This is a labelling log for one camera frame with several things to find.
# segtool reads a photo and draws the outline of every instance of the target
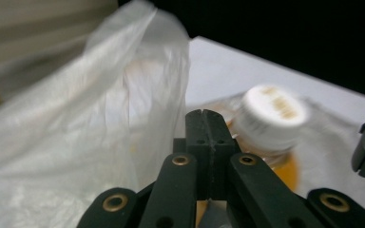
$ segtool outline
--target orange liquid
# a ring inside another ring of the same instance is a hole
[[[298,164],[295,156],[289,154],[287,162],[279,167],[271,167],[280,179],[292,190],[298,187]]]
[[[231,122],[227,123],[227,126],[232,131],[232,135],[235,135],[235,132],[231,128]],[[254,153],[259,155],[257,148],[254,148],[250,144],[248,144],[243,138],[240,136],[236,136],[237,143],[240,146],[240,149],[243,153]],[[278,177],[289,187],[292,192],[296,191],[298,187],[298,164],[293,153],[289,152],[287,157],[283,162],[280,162],[277,165],[268,164],[269,167],[278,175]]]
[[[207,200],[197,201],[197,216],[195,220],[195,227],[198,227],[198,225],[200,224],[203,214],[205,214],[206,207],[207,207]]]

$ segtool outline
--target white table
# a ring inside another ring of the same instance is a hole
[[[365,123],[365,95],[214,41],[197,37],[190,43],[188,106],[240,94],[257,84],[285,86],[355,124]]]
[[[323,123],[334,131],[324,131],[318,125],[312,129],[315,135],[302,135],[306,141],[301,142],[303,150],[297,153],[304,180],[300,195],[305,197],[311,189],[328,187],[365,207],[365,179],[352,171],[350,162],[358,141],[357,131],[365,123],[365,95],[201,37],[191,41],[190,57],[186,91],[190,108],[242,94],[258,84],[274,84],[317,104],[317,110],[329,113],[327,116],[339,117],[329,120],[346,124]]]

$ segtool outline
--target crinkled plastic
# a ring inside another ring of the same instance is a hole
[[[103,191],[154,181],[188,71],[172,16],[133,1],[108,17],[83,55],[0,107],[0,227],[75,227]]]

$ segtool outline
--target label on lid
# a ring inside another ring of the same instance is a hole
[[[257,85],[245,93],[235,118],[238,133],[261,149],[286,150],[296,143],[308,119],[302,102],[276,85]]]

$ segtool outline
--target white surface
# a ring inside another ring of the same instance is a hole
[[[311,116],[295,149],[297,194],[306,198],[312,189],[331,188],[365,208],[365,179],[351,167],[365,123],[364,95],[203,38],[191,41],[190,57],[188,110],[223,110],[229,117],[242,94],[259,84],[280,85],[303,97]]]
[[[197,37],[190,42],[187,106],[240,94],[258,84],[285,86],[355,124],[365,123],[365,95],[257,56]]]

